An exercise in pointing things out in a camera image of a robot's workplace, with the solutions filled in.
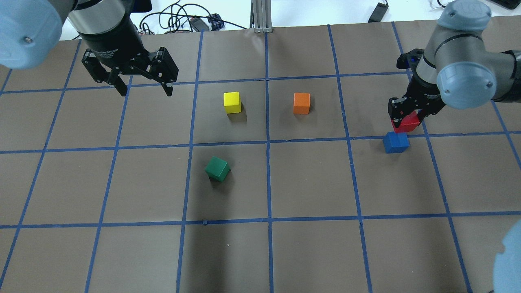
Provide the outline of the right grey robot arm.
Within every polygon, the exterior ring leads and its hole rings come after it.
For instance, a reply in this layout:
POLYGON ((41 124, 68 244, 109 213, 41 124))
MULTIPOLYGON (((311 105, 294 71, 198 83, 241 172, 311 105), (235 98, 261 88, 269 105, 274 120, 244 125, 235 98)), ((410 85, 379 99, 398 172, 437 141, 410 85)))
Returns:
POLYGON ((482 32, 491 9, 478 0, 449 2, 426 48, 399 56, 396 66, 411 69, 406 93, 390 98, 388 114, 396 133, 413 131, 445 106, 480 107, 489 101, 520 102, 520 52, 488 52, 482 32))

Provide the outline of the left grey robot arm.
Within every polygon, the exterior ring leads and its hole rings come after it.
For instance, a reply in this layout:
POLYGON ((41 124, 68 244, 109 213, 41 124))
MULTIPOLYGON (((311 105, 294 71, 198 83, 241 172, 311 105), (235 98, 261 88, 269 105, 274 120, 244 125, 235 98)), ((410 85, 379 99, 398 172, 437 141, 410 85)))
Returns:
POLYGON ((88 46, 81 63, 95 82, 126 95, 121 77, 140 75, 171 96, 177 65, 167 48, 149 52, 130 18, 149 11, 149 0, 2 0, 0 63, 10 69, 41 65, 68 20, 88 46))

